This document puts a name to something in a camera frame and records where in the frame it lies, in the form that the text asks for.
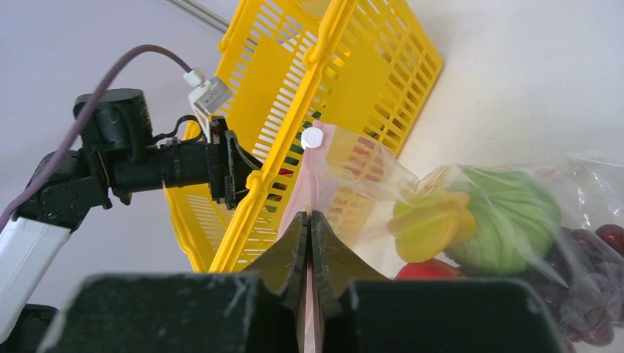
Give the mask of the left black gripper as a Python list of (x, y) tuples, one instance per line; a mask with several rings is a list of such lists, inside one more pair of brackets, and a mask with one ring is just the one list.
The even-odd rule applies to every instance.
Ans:
[(241, 147), (225, 117), (210, 117), (208, 127), (189, 140), (175, 131), (153, 135), (142, 90), (106, 90), (80, 133), (79, 155), (124, 204), (137, 192), (204, 185), (233, 210), (263, 164)]

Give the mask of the clear pink-dotted zip bag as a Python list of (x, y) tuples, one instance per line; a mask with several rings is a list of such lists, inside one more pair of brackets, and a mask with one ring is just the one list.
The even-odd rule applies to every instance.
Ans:
[(544, 165), (403, 166), (379, 134), (315, 122), (283, 211), (324, 214), (392, 279), (520, 279), (573, 352), (623, 350), (623, 167), (589, 151)]

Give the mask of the yellow-green pepper toy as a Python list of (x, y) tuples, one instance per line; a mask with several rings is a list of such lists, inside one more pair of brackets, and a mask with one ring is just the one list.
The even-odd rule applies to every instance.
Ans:
[(387, 230), (407, 263), (422, 263), (476, 236), (477, 221), (467, 193), (439, 190), (394, 204)]

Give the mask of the purple grapes toy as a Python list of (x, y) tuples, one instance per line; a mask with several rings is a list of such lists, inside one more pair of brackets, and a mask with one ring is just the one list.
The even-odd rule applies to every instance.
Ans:
[(537, 274), (534, 287), (567, 351), (579, 342), (611, 345), (616, 328), (623, 327), (623, 228), (563, 227), (544, 261), (551, 271)]

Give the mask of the yellow plastic basket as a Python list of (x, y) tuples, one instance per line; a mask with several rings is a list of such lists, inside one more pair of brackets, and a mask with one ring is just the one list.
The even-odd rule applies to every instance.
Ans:
[(235, 210), (203, 185), (168, 188), (196, 272), (240, 271), (281, 235), (299, 193), (302, 132), (326, 123), (401, 150), (443, 59), (406, 1), (240, 1), (219, 43), (219, 109), (263, 170)]

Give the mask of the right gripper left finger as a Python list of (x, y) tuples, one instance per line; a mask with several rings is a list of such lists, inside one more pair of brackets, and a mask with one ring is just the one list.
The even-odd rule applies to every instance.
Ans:
[(308, 214), (245, 270), (82, 283), (40, 352), (300, 352)]

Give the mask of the red tomato toy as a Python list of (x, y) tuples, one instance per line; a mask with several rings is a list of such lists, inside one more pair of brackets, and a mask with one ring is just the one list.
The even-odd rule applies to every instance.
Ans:
[(454, 279), (461, 272), (441, 260), (430, 259), (422, 263), (407, 263), (396, 275), (396, 279)]

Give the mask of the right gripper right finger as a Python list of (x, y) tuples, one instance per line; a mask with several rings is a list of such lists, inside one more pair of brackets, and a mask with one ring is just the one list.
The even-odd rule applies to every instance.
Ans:
[(536, 291), (512, 279), (390, 280), (310, 214), (315, 352), (562, 352)]

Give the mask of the green cabbage toy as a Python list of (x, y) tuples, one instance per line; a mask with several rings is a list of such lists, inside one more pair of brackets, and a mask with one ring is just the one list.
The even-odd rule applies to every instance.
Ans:
[(468, 194), (477, 230), (444, 253), (468, 271), (518, 274), (541, 260), (559, 235), (559, 203), (524, 171), (463, 165), (450, 189)]

